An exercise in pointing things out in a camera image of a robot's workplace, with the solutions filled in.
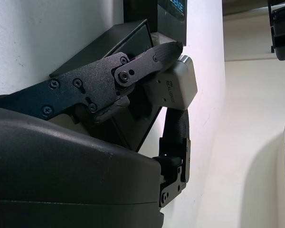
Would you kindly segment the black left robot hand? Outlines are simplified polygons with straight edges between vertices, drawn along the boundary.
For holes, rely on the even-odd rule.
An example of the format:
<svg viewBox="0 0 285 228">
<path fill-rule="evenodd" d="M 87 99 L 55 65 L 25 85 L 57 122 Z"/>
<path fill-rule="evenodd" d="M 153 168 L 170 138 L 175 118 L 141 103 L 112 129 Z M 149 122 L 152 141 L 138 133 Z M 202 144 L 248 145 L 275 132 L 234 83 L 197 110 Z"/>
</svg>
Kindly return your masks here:
<svg viewBox="0 0 285 228">
<path fill-rule="evenodd" d="M 271 29 L 271 52 L 280 61 L 285 61 L 285 0 L 268 0 Z"/>
</svg>

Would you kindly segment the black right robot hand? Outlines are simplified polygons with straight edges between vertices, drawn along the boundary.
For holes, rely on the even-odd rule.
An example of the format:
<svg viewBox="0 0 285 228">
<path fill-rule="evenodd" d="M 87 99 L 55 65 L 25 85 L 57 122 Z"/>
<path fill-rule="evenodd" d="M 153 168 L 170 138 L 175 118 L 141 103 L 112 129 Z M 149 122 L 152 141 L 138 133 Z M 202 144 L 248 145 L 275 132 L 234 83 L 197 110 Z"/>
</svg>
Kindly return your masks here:
<svg viewBox="0 0 285 228">
<path fill-rule="evenodd" d="M 0 96 L 0 228 L 160 228 L 161 209 L 190 176 L 187 76 L 181 42 L 133 59 L 119 52 Z M 137 152 L 50 122 L 77 107 L 98 124 L 127 107 L 136 85 L 166 107 L 159 155 Z"/>
</svg>

